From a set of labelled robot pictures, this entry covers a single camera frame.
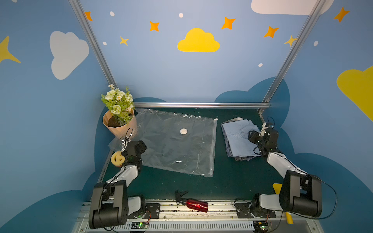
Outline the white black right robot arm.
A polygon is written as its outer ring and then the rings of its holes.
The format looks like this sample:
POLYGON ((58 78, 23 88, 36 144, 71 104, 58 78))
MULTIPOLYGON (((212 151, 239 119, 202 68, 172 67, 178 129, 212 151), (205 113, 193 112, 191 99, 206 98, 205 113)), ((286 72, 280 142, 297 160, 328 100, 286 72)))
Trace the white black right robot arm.
POLYGON ((248 140, 256 145, 258 155, 282 176, 279 194, 255 194, 250 212, 262 217, 271 211, 292 212, 298 215, 319 217, 322 213, 322 182, 292 163, 277 147, 278 131, 272 127, 261 132, 251 130, 248 140))

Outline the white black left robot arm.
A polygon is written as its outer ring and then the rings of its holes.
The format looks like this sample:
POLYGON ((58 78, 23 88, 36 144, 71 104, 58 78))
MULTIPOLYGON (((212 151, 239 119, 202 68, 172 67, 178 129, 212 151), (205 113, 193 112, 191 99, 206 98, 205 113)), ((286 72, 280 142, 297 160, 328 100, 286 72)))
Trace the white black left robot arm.
POLYGON ((95 184, 88 219, 90 229, 123 225, 130 215, 140 217, 146 213, 143 195, 129 197, 127 192, 142 170, 141 155, 146 150, 143 141, 130 141, 120 153, 125 158, 120 171, 106 182, 95 184))

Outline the clear plastic vacuum bag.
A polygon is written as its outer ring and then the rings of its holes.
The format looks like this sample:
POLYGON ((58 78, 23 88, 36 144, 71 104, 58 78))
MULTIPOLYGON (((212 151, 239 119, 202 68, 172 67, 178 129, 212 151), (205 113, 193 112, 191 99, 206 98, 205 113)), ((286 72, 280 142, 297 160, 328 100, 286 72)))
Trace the clear plastic vacuum bag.
POLYGON ((147 146, 143 164, 213 177, 217 120, 191 114, 138 109, 134 141, 147 146))

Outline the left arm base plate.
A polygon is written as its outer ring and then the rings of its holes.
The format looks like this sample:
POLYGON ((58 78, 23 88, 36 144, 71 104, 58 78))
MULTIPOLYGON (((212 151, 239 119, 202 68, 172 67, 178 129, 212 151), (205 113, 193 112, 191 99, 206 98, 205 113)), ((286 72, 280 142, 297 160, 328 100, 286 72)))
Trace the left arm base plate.
POLYGON ((132 213, 129 215, 129 219, 159 219, 160 216, 160 204, 159 203, 147 203, 145 210, 138 213, 132 213))

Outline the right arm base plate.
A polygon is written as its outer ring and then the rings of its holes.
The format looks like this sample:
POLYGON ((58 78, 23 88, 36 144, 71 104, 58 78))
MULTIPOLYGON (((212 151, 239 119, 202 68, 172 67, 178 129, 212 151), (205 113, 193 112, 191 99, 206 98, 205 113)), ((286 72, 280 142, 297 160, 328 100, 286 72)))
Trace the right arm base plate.
POLYGON ((273 210, 252 207, 251 203, 234 203, 238 218, 276 218, 273 210))

